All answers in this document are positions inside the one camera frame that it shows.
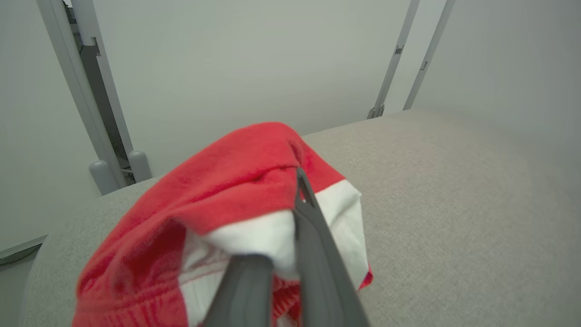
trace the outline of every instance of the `red and white towel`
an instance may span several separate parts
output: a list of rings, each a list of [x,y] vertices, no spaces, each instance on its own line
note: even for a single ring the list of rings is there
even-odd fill
[[[354,287],[371,283],[361,194],[281,123],[234,131],[149,189],[87,263],[73,326],[198,326],[231,254],[275,266],[273,322],[298,325],[296,168],[302,167]]]

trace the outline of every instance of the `red cloth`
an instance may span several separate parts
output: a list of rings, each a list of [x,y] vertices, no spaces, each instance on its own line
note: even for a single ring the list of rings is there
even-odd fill
[[[314,192],[344,179],[280,123],[234,131],[172,170],[121,218],[87,263],[73,326],[187,326],[178,284],[186,230],[203,236],[292,209],[299,166]],[[298,319],[298,285],[291,284],[275,281],[274,319],[292,307]]]

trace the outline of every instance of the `white stripe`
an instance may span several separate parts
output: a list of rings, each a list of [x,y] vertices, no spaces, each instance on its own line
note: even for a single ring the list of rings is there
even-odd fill
[[[347,180],[315,194],[353,285],[359,287],[368,265],[361,218],[361,194]],[[283,210],[221,227],[204,238],[188,232],[179,276],[188,325],[203,321],[230,254],[259,253],[270,257],[275,272],[297,279],[295,222]]]
[[[282,316],[277,320],[277,327],[295,327],[295,325],[287,318]]]

